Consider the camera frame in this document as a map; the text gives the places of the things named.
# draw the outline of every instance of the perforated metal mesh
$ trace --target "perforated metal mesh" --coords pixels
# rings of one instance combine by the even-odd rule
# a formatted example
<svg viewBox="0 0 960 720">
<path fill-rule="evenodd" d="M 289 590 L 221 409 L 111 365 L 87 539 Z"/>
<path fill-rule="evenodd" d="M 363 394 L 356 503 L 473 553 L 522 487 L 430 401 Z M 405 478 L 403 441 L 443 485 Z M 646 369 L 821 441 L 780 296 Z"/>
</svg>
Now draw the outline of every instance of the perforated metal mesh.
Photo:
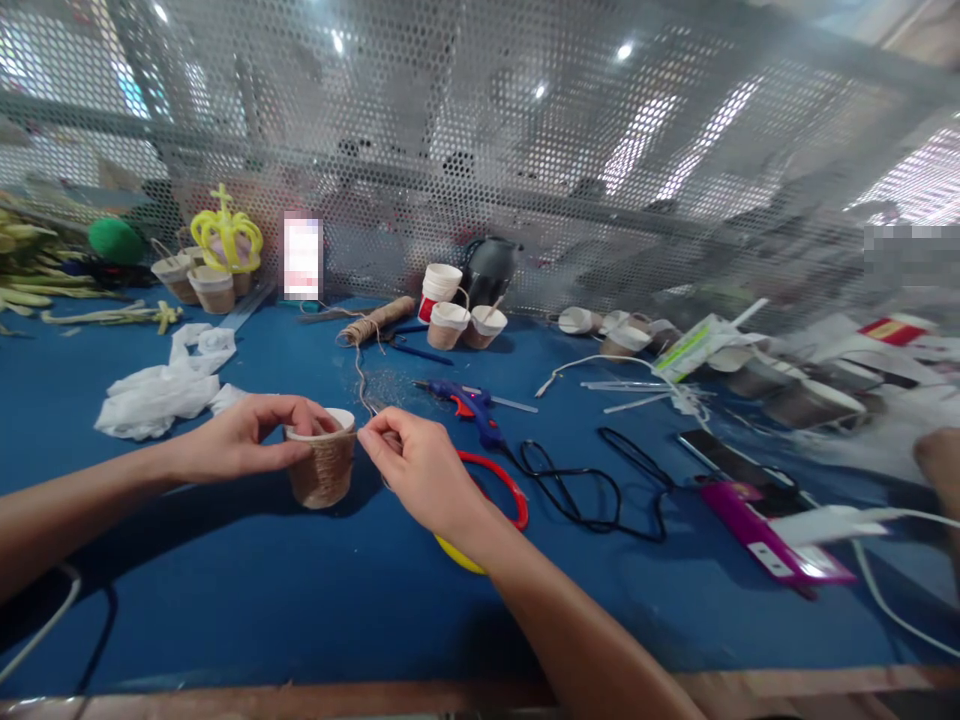
<svg viewBox="0 0 960 720">
<path fill-rule="evenodd" d="M 955 81 L 737 3 L 72 0 L 0 27 L 0 113 L 31 133 L 0 181 L 123 187 L 113 161 L 170 243 L 223 181 L 268 243 L 322 217 L 338 292 L 415 291 L 492 232 L 525 246 L 514 310 L 766 295 L 782 329 L 894 292 L 844 208 L 958 214 Z"/>
</svg>

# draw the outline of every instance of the blue glue gun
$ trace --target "blue glue gun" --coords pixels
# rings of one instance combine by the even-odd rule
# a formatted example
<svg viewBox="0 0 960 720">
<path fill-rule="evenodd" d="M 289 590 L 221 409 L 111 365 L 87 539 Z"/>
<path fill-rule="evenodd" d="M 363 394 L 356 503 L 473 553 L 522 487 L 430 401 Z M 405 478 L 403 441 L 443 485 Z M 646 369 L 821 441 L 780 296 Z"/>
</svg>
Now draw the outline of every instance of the blue glue gun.
<svg viewBox="0 0 960 720">
<path fill-rule="evenodd" d="M 453 400 L 457 404 L 457 417 L 472 419 L 480 431 L 480 444 L 485 450 L 499 450 L 503 447 L 503 435 L 493 418 L 490 417 L 490 404 L 493 400 L 487 390 L 478 393 L 467 392 L 463 385 L 450 380 L 415 380 L 414 385 L 429 390 L 444 400 Z"/>
</svg>

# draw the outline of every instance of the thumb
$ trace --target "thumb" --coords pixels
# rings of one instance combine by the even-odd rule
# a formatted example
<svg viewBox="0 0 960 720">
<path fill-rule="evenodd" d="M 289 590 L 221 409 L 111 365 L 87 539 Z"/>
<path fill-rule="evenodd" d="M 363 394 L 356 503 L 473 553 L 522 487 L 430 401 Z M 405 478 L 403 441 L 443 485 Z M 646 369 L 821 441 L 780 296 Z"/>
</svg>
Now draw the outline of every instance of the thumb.
<svg viewBox="0 0 960 720">
<path fill-rule="evenodd" d="M 388 482 L 393 482 L 394 478 L 398 478 L 403 473 L 406 461 L 383 439 L 380 433 L 367 427 L 360 428 L 357 439 Z"/>
<path fill-rule="evenodd" d="M 250 448 L 247 465 L 252 473 L 283 470 L 310 457 L 312 452 L 313 449 L 307 443 L 293 440 L 276 445 L 258 445 Z"/>
</svg>

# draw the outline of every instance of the wooden table edge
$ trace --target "wooden table edge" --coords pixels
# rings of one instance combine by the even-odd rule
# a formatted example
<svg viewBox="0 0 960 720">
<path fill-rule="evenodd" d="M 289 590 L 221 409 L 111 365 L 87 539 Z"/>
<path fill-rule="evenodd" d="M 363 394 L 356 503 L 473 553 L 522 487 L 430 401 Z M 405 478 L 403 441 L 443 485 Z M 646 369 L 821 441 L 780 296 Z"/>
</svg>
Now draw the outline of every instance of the wooden table edge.
<svg viewBox="0 0 960 720">
<path fill-rule="evenodd" d="M 756 698 L 960 687 L 960 667 L 894 665 L 842 670 L 746 670 L 675 675 L 697 700 L 718 693 Z M 0 713 L 16 710 L 30 720 L 208 720 L 236 718 L 343 718 L 441 713 L 476 709 L 552 707 L 543 682 L 426 681 L 284 685 L 184 690 L 143 695 L 3 700 Z"/>
</svg>

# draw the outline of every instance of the green ball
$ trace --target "green ball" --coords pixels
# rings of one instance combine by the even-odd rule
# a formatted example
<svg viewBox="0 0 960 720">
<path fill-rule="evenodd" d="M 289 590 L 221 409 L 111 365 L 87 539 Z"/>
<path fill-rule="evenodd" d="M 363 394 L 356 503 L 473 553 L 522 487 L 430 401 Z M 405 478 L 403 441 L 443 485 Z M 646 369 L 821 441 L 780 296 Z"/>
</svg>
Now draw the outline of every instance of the green ball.
<svg viewBox="0 0 960 720">
<path fill-rule="evenodd" d="M 143 241 L 137 231 L 117 218 L 100 218 L 90 226 L 90 247 L 117 265 L 136 265 L 143 259 Z"/>
</svg>

